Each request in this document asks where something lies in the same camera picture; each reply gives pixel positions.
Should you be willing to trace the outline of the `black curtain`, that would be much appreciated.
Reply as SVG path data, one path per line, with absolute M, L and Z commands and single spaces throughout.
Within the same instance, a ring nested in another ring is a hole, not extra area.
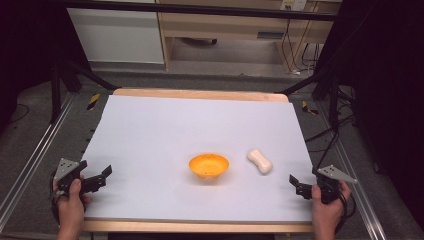
M 0 132 L 18 95 L 50 79 L 56 54 L 90 68 L 66 8 L 41 0 L 0 0 Z
M 371 152 L 424 230 L 424 0 L 342 0 L 318 68 L 355 90 Z

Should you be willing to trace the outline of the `person's left hand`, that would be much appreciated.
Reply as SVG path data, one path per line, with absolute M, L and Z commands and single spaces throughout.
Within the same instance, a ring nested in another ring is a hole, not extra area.
M 91 199 L 80 194 L 82 182 L 74 179 L 69 188 L 69 194 L 56 200 L 58 207 L 60 230 L 79 234 L 84 226 L 84 205 L 89 204 Z

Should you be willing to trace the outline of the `white foam sheet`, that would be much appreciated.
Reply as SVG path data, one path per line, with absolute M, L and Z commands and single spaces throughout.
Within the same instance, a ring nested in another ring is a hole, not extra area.
M 273 165 L 261 174 L 258 149 Z M 218 178 L 199 178 L 189 161 L 219 154 Z M 290 103 L 112 96 L 87 147 L 85 174 L 111 165 L 92 197 L 89 219 L 308 222 L 311 204 L 289 175 L 312 183 L 311 160 Z

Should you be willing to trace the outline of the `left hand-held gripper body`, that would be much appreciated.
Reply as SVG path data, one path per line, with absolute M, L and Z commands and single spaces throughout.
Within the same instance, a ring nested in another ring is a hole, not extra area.
M 57 191 L 61 194 L 68 194 L 69 188 L 74 179 L 80 178 L 80 173 L 87 167 L 87 162 L 72 161 L 62 158 L 57 167 L 53 180 L 57 183 Z

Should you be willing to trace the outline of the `light wooden desk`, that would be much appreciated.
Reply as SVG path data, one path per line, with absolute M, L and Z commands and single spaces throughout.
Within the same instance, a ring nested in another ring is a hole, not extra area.
M 159 4 L 181 4 L 218 7 L 281 10 L 282 0 L 155 0 Z M 303 12 L 339 12 L 342 0 L 307 0 Z M 217 16 L 160 13 L 164 56 L 171 56 L 170 41 L 174 38 L 232 39 L 272 41 L 289 73 L 300 68 L 303 48 L 308 44 L 326 42 L 332 28 L 330 21 L 286 20 L 257 17 Z

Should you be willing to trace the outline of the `person's right hand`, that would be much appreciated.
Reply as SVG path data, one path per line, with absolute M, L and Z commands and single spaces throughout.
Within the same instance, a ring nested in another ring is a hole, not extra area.
M 344 213 L 343 203 L 340 199 L 330 204 L 323 204 L 321 201 L 321 190 L 317 185 L 312 186 L 312 225 L 316 230 L 336 231 Z

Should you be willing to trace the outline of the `white bone-shaped soap bar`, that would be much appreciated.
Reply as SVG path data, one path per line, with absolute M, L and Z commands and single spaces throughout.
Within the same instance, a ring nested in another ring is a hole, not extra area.
M 257 167 L 261 174 L 268 174 L 272 168 L 272 163 L 258 150 L 253 149 L 247 154 L 247 158 Z

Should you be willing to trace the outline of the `white wall socket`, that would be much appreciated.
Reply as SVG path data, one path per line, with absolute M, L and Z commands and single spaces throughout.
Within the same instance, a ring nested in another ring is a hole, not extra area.
M 303 11 L 307 0 L 282 0 L 281 10 Z

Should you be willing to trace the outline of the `yellow black striped tape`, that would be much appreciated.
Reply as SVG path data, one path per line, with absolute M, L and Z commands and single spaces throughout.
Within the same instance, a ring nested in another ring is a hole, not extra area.
M 319 115 L 319 111 L 315 109 L 310 109 L 307 101 L 304 101 L 304 100 L 302 101 L 302 111 L 310 113 L 312 115 Z
M 99 98 L 100 98 L 99 93 L 93 94 L 86 109 L 92 110 L 94 106 L 96 105 L 97 101 L 99 100 Z

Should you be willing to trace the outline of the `black metal stand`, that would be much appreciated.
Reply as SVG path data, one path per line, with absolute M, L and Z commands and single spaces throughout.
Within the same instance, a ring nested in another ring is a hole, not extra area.
M 338 132 L 338 78 L 336 75 L 336 71 L 331 67 L 323 67 L 320 71 L 315 71 L 312 76 L 306 78 L 305 80 L 302 80 L 301 82 L 287 89 L 278 91 L 278 94 L 284 94 L 288 96 L 294 93 L 295 91 L 312 84 L 313 82 L 316 82 L 315 89 L 312 93 L 312 97 L 314 100 L 323 100 L 326 94 L 329 94 L 330 103 L 328 121 L 331 129 L 334 132 Z
M 95 75 L 91 70 L 86 69 L 71 60 L 62 60 L 55 62 L 51 68 L 51 94 L 52 94 L 52 115 L 51 123 L 54 123 L 61 113 L 61 83 L 69 92 L 78 92 L 82 85 L 79 82 L 78 75 L 83 75 L 89 80 L 97 83 L 107 90 L 116 90 L 115 86 L 106 80 Z

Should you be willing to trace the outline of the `black metal crossbar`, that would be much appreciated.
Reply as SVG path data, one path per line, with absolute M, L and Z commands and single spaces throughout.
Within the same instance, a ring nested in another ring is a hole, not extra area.
M 237 7 L 135 3 L 135 2 L 98 1 L 98 0 L 56 0 L 56 3 L 59 3 L 63 5 L 64 7 L 68 7 L 68 8 L 95 9 L 95 10 L 198 14 L 198 15 L 238 16 L 238 17 L 315 20 L 315 21 L 337 21 L 340 19 L 340 16 L 338 14 L 333 14 L 333 13 L 315 13 L 315 12 L 284 11 L 284 10 L 269 10 L 269 9 L 254 10 L 252 8 L 237 8 Z

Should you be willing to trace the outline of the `aluminium floor rail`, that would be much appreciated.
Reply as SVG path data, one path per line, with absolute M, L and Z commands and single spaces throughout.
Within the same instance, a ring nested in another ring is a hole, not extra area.
M 3 202 L 0 204 L 0 233 L 3 232 L 8 220 L 15 210 L 20 198 L 22 197 L 29 181 L 32 179 L 40 162 L 45 156 L 51 143 L 53 142 L 57 132 L 59 131 L 64 119 L 66 118 L 69 109 L 71 108 L 75 93 L 67 93 L 63 102 L 59 105 L 59 114 L 56 119 L 48 125 L 43 136 L 32 151 L 23 169 L 20 171 L 17 179 L 14 181 L 11 189 L 6 195 Z
M 367 196 L 363 181 L 355 172 L 354 166 L 352 165 L 351 159 L 349 158 L 345 145 L 342 141 L 341 127 L 338 132 L 332 134 L 337 140 L 335 143 L 335 151 L 338 157 L 337 164 L 340 168 L 357 179 L 357 183 L 351 183 L 352 195 L 356 202 L 357 211 L 360 213 L 363 224 L 368 232 L 371 240 L 387 240 L 385 231 L 375 213 L 374 207 L 371 204 L 369 197 Z

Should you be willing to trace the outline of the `orange plastic bowl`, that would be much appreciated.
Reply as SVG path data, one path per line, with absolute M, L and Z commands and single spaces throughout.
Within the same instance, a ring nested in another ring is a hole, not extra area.
M 190 170 L 199 178 L 218 178 L 230 166 L 229 161 L 219 154 L 200 154 L 193 157 L 188 164 Z

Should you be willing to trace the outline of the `white cabinet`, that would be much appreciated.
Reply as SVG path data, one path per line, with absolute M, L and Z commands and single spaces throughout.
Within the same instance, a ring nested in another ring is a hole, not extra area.
M 91 62 L 163 64 L 155 13 L 68 8 Z

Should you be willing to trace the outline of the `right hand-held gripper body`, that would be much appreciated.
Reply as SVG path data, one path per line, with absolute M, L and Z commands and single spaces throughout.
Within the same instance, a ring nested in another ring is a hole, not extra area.
M 317 185 L 321 190 L 321 201 L 329 204 L 339 198 L 339 181 L 357 184 L 358 180 L 352 178 L 333 165 L 313 169 L 312 173 L 316 176 Z

